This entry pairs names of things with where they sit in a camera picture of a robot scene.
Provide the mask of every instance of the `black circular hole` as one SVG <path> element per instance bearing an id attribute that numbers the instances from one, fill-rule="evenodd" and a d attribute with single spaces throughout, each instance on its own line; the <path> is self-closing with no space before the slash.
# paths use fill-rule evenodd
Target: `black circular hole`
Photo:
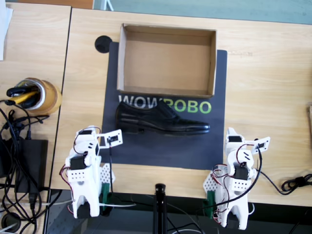
<path id="1" fill-rule="evenodd" d="M 6 228 L 11 226 L 12 224 L 17 223 L 17 225 L 13 226 L 12 228 L 8 229 L 7 232 L 15 233 L 20 229 L 21 221 L 18 220 L 20 216 L 17 213 L 5 214 L 1 220 L 2 228 Z"/>
<path id="2" fill-rule="evenodd" d="M 109 45 L 113 40 L 108 36 L 100 36 L 96 39 L 95 47 L 100 53 L 108 53 Z"/>

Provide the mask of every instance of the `white 3d-printed part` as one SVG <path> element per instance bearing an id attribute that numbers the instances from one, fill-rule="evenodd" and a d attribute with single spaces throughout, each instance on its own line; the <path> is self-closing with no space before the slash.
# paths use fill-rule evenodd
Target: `white 3d-printed part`
<path id="1" fill-rule="evenodd" d="M 212 172 L 210 172 L 210 174 L 207 176 L 207 178 L 205 179 L 204 183 L 203 183 L 203 188 L 205 190 L 205 192 L 207 193 L 208 191 L 216 191 L 217 187 L 220 186 L 219 184 L 217 184 L 214 179 L 211 177 Z"/>
<path id="2" fill-rule="evenodd" d="M 103 167 L 100 169 L 100 181 L 102 182 L 102 184 L 104 183 L 108 183 L 110 184 L 110 173 L 109 173 L 109 170 L 110 170 L 110 166 L 109 166 L 109 163 L 105 163 L 103 165 Z M 115 175 L 114 175 L 114 172 L 112 171 L 112 177 L 113 177 L 113 183 L 116 179 Z"/>

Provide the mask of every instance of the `black pole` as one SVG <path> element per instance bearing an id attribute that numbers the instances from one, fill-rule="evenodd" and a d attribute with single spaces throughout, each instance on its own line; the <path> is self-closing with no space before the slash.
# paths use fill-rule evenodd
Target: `black pole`
<path id="1" fill-rule="evenodd" d="M 153 234 L 167 234 L 166 185 L 155 185 Z"/>

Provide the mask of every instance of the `wooden table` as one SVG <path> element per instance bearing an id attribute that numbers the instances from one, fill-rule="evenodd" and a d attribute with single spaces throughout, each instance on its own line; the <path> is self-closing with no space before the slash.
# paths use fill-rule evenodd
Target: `wooden table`
<path id="1" fill-rule="evenodd" d="M 27 77 L 48 80 L 62 88 L 71 7 L 24 3 L 7 3 L 7 6 L 14 12 L 6 36 L 4 61 L 0 61 L 0 99 L 7 98 L 6 90 Z M 4 104 L 1 108 L 6 114 L 12 109 Z M 32 139 L 49 140 L 45 187 L 50 184 L 58 117 L 57 111 L 44 124 L 32 125 Z M 47 192 L 41 196 L 45 202 Z M 38 220 L 38 233 L 42 233 L 43 223 L 44 216 Z M 24 233 L 32 231 L 33 225 Z"/>
<path id="2" fill-rule="evenodd" d="M 52 188 L 69 189 L 59 170 L 75 132 L 102 125 L 108 54 L 99 53 L 94 42 L 101 35 L 119 41 L 122 23 L 218 30 L 218 49 L 228 51 L 224 131 L 231 126 L 246 139 L 270 136 L 263 171 L 278 185 L 311 173 L 306 107 L 312 101 L 312 26 L 73 9 Z M 154 185 L 164 183 L 167 195 L 200 198 L 209 173 L 125 164 L 114 164 L 113 170 L 115 192 L 153 194 Z M 281 196 L 261 177 L 249 201 L 312 206 L 310 197 L 308 187 Z"/>

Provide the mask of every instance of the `shoe sole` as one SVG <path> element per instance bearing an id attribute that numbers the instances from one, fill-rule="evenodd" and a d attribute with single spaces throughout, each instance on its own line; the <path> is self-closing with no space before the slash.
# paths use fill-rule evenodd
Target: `shoe sole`
<path id="1" fill-rule="evenodd" d="M 166 136 L 192 136 L 192 135 L 201 135 L 206 134 L 210 131 L 209 130 L 201 130 L 201 131 L 191 131 L 191 132 L 172 132 L 172 131 L 162 131 L 155 128 L 144 127 L 140 128 L 139 126 L 132 125 L 132 124 L 117 124 L 116 129 L 121 129 L 123 133 L 130 133 L 130 134 L 143 134 L 145 130 L 159 133 Z"/>

